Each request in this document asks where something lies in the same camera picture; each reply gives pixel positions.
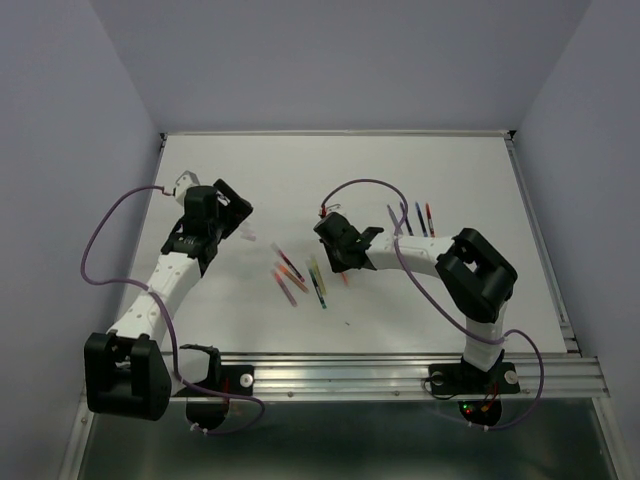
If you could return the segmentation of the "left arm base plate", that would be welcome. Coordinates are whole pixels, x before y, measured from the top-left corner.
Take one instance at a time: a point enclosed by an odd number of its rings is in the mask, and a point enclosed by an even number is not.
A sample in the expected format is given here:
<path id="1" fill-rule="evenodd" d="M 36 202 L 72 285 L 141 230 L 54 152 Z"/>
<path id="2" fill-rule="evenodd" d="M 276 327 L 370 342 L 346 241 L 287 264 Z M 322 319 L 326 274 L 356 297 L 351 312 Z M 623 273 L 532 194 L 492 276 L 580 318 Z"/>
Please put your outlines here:
<path id="1" fill-rule="evenodd" d="M 185 372 L 200 388 L 226 394 L 252 396 L 255 367 L 248 363 L 230 364 L 213 346 L 184 344 L 179 357 L 185 360 Z"/>

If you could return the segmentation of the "blue pen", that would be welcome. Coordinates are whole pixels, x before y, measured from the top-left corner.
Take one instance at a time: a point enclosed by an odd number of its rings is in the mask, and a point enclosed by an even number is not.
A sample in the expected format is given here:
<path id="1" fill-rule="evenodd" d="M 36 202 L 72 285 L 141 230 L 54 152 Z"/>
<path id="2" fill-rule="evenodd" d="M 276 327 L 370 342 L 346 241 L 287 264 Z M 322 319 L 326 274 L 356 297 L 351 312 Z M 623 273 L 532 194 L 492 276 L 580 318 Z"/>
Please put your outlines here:
<path id="1" fill-rule="evenodd" d="M 424 220 L 424 216 L 422 214 L 422 210 L 421 210 L 419 202 L 417 202 L 417 201 L 414 202 L 414 206 L 415 206 L 415 210 L 416 210 L 416 214 L 417 214 L 417 218 L 418 218 L 418 221 L 419 221 L 419 225 L 420 225 L 420 228 L 421 228 L 422 235 L 424 237 L 428 237 L 429 234 L 428 234 L 428 231 L 427 231 L 427 226 L 426 226 L 426 223 L 425 223 L 425 220 Z"/>

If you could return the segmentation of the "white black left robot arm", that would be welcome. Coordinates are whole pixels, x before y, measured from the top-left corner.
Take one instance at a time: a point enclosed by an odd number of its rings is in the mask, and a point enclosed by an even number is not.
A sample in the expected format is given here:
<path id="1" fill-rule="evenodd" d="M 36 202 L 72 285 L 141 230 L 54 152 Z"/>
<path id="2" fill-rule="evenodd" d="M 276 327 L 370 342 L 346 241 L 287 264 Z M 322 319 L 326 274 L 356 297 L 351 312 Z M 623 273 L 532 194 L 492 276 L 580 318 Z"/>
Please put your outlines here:
<path id="1" fill-rule="evenodd" d="M 176 180 L 170 195 L 183 213 L 162 245 L 151 277 L 146 282 L 122 279 L 122 284 L 138 288 L 138 296 L 106 332 L 91 334 L 85 343 L 86 399 L 94 413 L 158 420 L 174 383 L 206 396 L 233 396 L 216 391 L 222 384 L 220 366 L 198 360 L 187 381 L 177 365 L 166 366 L 161 345 L 165 338 L 177 339 L 174 315 L 204 277 L 219 244 L 253 207 L 224 180 L 202 185 L 189 171 Z"/>

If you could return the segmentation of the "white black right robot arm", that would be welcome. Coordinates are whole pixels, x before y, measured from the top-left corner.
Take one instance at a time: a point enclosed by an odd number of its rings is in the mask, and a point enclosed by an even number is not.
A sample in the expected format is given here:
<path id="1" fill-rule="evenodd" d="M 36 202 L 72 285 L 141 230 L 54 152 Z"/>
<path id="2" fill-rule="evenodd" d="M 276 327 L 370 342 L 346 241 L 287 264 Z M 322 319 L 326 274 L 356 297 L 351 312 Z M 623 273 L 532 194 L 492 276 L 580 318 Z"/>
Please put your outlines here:
<path id="1" fill-rule="evenodd" d="M 360 232 L 337 212 L 326 214 L 314 232 L 335 273 L 399 270 L 411 280 L 417 274 L 440 280 L 466 320 L 461 381 L 482 390 L 495 380 L 504 310 L 518 274 L 480 232 L 464 228 L 450 237 L 405 236 L 381 227 Z"/>

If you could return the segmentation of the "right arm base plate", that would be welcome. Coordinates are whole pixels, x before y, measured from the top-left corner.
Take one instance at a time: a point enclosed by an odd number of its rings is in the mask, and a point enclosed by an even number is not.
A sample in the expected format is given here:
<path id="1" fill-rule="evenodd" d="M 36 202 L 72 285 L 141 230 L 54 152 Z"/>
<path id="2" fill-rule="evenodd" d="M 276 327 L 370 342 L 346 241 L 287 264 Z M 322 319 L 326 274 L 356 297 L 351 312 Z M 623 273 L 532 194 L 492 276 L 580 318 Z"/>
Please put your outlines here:
<path id="1" fill-rule="evenodd" d="M 501 362 L 484 372 L 466 362 L 430 365 L 425 379 L 427 388 L 438 397 L 518 394 L 521 389 L 513 363 Z"/>

